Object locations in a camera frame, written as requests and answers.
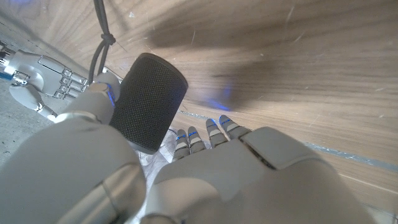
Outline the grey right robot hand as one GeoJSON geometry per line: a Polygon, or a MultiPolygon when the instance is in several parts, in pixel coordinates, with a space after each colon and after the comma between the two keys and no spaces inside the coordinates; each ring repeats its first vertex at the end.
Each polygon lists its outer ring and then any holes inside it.
{"type": "Polygon", "coordinates": [[[74,100],[88,86],[88,80],[59,61],[44,55],[14,51],[1,42],[1,78],[11,82],[11,96],[28,109],[55,121],[57,114],[41,95],[74,100]]]}

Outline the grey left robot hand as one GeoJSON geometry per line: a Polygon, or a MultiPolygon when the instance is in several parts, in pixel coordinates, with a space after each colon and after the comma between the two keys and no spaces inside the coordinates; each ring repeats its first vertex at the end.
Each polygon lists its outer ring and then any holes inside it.
{"type": "Polygon", "coordinates": [[[109,125],[118,79],[100,75],[56,122],[1,167],[2,223],[372,223],[334,168],[269,127],[227,116],[193,128],[151,188],[137,154],[109,125]]]}

